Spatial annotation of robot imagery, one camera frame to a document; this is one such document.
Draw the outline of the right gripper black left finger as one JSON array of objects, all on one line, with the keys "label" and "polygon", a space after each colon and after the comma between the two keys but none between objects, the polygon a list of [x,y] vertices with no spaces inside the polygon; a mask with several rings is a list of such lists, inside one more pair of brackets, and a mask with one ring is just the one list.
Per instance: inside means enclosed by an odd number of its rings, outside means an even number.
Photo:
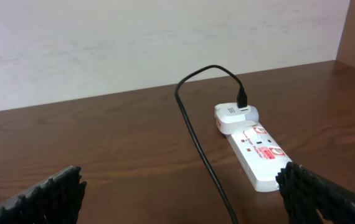
[{"label": "right gripper black left finger", "polygon": [[77,223],[87,183],[69,166],[0,203],[0,223]]}]

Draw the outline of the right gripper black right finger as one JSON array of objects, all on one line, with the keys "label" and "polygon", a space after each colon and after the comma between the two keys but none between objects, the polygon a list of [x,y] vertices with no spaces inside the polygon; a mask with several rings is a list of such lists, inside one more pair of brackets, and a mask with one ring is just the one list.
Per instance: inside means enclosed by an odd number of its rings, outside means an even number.
[{"label": "right gripper black right finger", "polygon": [[355,193],[288,162],[276,176],[290,223],[355,223]]}]

